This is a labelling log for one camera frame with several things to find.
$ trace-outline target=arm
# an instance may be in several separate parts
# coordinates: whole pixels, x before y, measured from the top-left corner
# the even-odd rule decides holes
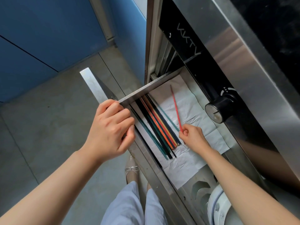
[[[61,224],[99,166],[123,154],[134,139],[134,118],[130,117],[130,111],[114,100],[103,102],[83,147],[6,212],[0,218],[0,225]]]
[[[273,197],[212,149],[199,127],[184,125],[179,137],[208,164],[245,225],[300,224]]]

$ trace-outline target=brown edge trim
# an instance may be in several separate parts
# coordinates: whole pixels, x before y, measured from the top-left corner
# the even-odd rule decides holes
[[[150,55],[150,41],[151,41],[153,7],[154,7],[154,0],[147,0],[146,54],[145,54],[145,80],[144,80],[144,85],[146,85],[146,83],[147,83],[147,75],[148,75],[148,64],[149,64],[149,55]]]

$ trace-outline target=black knob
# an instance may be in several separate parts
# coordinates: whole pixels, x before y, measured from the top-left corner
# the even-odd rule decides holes
[[[223,123],[235,112],[236,99],[231,94],[224,94],[205,105],[208,116],[216,123]]]

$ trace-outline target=person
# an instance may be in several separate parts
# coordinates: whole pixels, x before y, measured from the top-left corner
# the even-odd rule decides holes
[[[300,224],[292,213],[211,148],[201,128],[183,125],[179,137],[205,159],[243,224]],[[123,154],[134,139],[134,118],[130,117],[130,111],[114,100],[101,103],[82,148],[6,212],[0,218],[0,225],[61,224],[101,164]],[[128,166],[127,185],[110,204],[101,224],[167,224],[163,208],[150,186],[143,217],[136,183],[138,167],[132,159]]]

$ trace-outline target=leg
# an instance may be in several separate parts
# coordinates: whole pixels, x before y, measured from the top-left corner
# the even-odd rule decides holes
[[[148,183],[145,206],[145,225],[167,225],[167,219],[158,197]]]
[[[134,170],[127,170],[125,175],[128,184],[107,208],[101,225],[144,225],[144,213],[137,185],[137,173]]]

